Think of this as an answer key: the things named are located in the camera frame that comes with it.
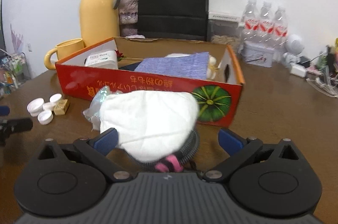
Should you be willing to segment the white ribbed bottle cap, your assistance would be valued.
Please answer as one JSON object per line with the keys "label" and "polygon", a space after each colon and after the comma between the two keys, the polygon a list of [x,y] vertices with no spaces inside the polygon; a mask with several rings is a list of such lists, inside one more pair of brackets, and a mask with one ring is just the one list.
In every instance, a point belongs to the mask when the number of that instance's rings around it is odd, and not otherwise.
{"label": "white ribbed bottle cap", "polygon": [[31,116],[36,117],[44,110],[43,109],[44,104],[45,101],[43,98],[36,98],[27,105],[26,109]]}

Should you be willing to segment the iridescent plastic bag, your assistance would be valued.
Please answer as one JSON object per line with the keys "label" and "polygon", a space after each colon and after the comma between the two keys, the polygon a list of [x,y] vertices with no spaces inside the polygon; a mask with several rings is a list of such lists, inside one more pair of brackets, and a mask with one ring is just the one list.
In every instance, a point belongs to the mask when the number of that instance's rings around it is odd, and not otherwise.
{"label": "iridescent plastic bag", "polygon": [[83,111],[83,116],[92,124],[93,130],[100,131],[100,108],[102,103],[106,101],[108,96],[118,94],[122,94],[122,91],[113,92],[109,86],[104,86],[95,94],[89,108]]}

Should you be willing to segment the white cloth mask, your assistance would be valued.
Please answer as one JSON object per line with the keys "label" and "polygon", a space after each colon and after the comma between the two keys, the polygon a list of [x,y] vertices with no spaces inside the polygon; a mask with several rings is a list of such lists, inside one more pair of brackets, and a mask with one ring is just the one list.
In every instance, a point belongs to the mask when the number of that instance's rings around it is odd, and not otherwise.
{"label": "white cloth mask", "polygon": [[100,131],[116,129],[118,148],[138,162],[153,163],[183,146],[198,113],[198,103],[187,92],[113,94],[100,107]]}

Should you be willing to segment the small white jar lid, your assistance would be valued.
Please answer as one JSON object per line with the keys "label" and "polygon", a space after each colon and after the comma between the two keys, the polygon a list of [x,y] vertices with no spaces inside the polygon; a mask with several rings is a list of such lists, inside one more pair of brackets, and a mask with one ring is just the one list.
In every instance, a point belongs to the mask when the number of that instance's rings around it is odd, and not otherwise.
{"label": "small white jar lid", "polygon": [[49,102],[53,105],[56,105],[62,99],[63,95],[61,93],[55,93],[50,97]]}

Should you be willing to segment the small cork block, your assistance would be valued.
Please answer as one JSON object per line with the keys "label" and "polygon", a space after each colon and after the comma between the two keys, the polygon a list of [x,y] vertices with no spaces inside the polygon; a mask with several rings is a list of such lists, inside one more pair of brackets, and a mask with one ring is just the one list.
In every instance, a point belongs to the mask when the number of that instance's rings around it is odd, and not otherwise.
{"label": "small cork block", "polygon": [[53,108],[53,112],[56,116],[62,116],[67,113],[68,108],[69,108],[69,100],[61,99]]}

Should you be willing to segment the white yellow plush toy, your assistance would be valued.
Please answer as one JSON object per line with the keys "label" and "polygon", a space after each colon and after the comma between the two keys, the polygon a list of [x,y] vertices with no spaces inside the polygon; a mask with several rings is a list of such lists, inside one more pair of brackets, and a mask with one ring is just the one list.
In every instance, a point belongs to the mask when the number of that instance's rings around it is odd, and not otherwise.
{"label": "white yellow plush toy", "polygon": [[207,79],[208,80],[214,80],[217,74],[217,66],[216,66],[217,60],[213,56],[209,56],[209,61],[207,64]]}

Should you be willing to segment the navy blue pouch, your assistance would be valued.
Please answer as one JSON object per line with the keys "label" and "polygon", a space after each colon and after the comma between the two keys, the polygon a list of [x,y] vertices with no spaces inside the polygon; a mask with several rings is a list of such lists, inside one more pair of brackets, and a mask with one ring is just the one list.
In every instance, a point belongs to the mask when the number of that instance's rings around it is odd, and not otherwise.
{"label": "navy blue pouch", "polygon": [[141,62],[136,62],[136,63],[133,63],[133,64],[121,66],[119,69],[120,70],[134,71],[140,64],[141,64]]}

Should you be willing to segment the purple woven cloth bag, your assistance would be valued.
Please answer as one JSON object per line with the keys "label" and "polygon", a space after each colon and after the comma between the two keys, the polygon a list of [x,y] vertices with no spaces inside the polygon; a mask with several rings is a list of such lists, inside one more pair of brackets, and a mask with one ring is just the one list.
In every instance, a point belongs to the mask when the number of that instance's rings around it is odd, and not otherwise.
{"label": "purple woven cloth bag", "polygon": [[135,72],[205,80],[208,63],[208,52],[180,57],[146,58],[135,68]]}

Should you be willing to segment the red fabric rose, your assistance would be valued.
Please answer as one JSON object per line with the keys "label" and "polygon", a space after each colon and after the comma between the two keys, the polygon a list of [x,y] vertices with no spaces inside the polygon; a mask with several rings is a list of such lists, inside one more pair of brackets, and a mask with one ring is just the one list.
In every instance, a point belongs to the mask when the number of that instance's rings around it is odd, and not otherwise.
{"label": "red fabric rose", "polygon": [[124,59],[124,54],[122,54],[121,52],[119,52],[118,50],[115,50],[116,53],[116,57],[118,61],[121,61],[122,59]]}

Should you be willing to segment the red cardboard box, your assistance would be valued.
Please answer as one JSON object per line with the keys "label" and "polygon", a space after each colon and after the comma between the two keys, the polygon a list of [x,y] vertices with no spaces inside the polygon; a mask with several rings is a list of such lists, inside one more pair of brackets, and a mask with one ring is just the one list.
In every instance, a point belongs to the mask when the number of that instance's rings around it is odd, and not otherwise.
{"label": "red cardboard box", "polygon": [[[109,49],[116,49],[124,56],[117,70],[84,65],[90,54]],[[122,70],[123,66],[141,62],[145,58],[201,52],[208,52],[216,59],[214,80]],[[140,90],[192,93],[199,104],[198,121],[218,127],[228,127],[231,124],[245,84],[231,46],[192,40],[110,38],[59,60],[56,71],[66,95],[86,100],[93,99],[104,86],[124,93]]]}

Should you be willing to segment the yellow ceramic mug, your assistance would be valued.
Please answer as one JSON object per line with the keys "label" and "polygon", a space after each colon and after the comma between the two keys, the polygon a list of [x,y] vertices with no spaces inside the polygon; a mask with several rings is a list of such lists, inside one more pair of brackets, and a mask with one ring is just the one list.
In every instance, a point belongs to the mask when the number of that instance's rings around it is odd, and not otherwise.
{"label": "yellow ceramic mug", "polygon": [[85,45],[82,38],[76,38],[68,41],[61,42],[53,49],[49,50],[44,57],[44,65],[49,70],[55,70],[55,64],[52,64],[51,57],[53,54],[57,55],[57,60],[70,56],[71,54],[84,49]]}

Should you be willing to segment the white tin box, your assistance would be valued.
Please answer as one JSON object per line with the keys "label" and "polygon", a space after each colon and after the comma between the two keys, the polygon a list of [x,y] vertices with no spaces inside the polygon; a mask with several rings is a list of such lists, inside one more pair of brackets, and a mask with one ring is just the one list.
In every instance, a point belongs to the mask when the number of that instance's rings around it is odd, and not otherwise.
{"label": "white tin box", "polygon": [[241,56],[247,64],[271,68],[273,63],[274,49],[262,44],[245,41]]}

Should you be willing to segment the white charger adapter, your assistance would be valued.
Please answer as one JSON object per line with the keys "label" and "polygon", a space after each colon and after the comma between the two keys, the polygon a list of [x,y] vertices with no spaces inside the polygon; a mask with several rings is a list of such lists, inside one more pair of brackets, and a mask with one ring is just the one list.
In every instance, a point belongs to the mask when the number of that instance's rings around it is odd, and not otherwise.
{"label": "white charger adapter", "polygon": [[304,66],[295,63],[291,63],[289,71],[291,75],[301,78],[305,78],[307,75],[307,69]]}

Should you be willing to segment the water bottle left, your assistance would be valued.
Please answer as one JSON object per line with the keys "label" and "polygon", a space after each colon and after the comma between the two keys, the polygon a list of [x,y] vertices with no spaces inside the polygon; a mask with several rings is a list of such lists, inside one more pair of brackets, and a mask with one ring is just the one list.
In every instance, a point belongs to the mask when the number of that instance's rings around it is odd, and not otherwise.
{"label": "water bottle left", "polygon": [[248,0],[241,18],[240,53],[244,47],[245,41],[253,41],[259,25],[259,12],[257,9],[257,0]]}

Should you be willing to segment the water bottle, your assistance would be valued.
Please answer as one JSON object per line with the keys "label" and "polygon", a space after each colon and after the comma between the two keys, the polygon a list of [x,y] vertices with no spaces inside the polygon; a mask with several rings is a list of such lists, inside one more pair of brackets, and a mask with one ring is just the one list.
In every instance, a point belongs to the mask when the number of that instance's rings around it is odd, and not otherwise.
{"label": "water bottle", "polygon": [[274,48],[273,60],[280,62],[284,51],[284,43],[288,33],[288,20],[284,7],[279,6],[274,15],[274,28],[272,33],[272,45]]}
{"label": "water bottle", "polygon": [[271,12],[271,3],[264,2],[259,15],[258,25],[258,42],[267,47],[270,46],[269,42],[271,34],[273,32],[274,22],[273,15]]}
{"label": "water bottle", "polygon": [[248,0],[241,18],[240,53],[244,47],[245,41],[253,41],[259,25],[259,12],[257,9],[257,0]]}

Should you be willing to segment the clear seed container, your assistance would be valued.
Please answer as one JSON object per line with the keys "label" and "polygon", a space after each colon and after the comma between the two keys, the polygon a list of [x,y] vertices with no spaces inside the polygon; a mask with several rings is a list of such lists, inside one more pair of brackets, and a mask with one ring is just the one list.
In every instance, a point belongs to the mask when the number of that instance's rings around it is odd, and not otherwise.
{"label": "clear seed container", "polygon": [[240,47],[241,18],[228,13],[210,11],[207,40],[215,44],[230,45],[234,52]]}

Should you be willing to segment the white robot toy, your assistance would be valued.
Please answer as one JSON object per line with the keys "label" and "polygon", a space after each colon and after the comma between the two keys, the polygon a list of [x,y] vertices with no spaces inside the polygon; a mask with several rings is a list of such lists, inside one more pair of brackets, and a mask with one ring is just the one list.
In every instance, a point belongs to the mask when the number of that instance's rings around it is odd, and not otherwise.
{"label": "white robot toy", "polygon": [[289,35],[285,42],[285,49],[283,64],[288,68],[291,64],[298,64],[300,62],[300,54],[304,50],[302,38],[296,34]]}

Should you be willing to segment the water bottle middle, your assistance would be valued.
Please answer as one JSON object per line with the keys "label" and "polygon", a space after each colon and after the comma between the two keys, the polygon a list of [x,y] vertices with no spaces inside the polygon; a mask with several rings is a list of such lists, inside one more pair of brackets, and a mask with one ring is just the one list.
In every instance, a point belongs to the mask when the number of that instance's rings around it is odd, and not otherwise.
{"label": "water bottle middle", "polygon": [[259,15],[258,25],[258,42],[267,47],[270,46],[269,42],[271,34],[273,32],[274,22],[273,15],[271,12],[271,3],[264,2]]}

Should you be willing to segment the water bottle right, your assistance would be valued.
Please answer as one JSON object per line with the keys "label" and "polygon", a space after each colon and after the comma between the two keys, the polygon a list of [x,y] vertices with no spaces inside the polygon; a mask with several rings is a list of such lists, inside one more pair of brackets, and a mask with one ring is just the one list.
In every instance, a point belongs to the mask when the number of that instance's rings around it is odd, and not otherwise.
{"label": "water bottle right", "polygon": [[288,20],[284,7],[279,6],[274,15],[274,28],[272,33],[272,45],[274,48],[273,60],[280,62],[284,51],[284,43],[288,33]]}

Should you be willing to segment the pink glitter vase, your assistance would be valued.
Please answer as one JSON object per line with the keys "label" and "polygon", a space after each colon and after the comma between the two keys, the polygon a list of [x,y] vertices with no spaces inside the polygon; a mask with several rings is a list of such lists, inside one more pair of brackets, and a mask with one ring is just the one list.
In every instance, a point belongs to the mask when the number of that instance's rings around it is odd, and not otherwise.
{"label": "pink glitter vase", "polygon": [[122,37],[138,33],[138,0],[121,0],[119,5],[120,35]]}

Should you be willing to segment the yellow thermos jug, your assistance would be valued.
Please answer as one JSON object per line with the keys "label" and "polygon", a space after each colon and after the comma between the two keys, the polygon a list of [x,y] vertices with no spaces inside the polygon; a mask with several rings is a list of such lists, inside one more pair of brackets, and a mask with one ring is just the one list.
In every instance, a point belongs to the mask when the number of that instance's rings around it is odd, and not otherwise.
{"label": "yellow thermos jug", "polygon": [[120,1],[81,0],[80,30],[86,47],[120,36]]}

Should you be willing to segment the black paper bag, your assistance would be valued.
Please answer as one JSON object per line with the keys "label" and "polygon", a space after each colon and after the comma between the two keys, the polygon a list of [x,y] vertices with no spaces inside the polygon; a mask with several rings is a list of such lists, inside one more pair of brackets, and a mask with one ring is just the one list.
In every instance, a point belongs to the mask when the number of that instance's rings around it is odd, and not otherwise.
{"label": "black paper bag", "polygon": [[138,0],[138,33],[206,41],[209,0]]}

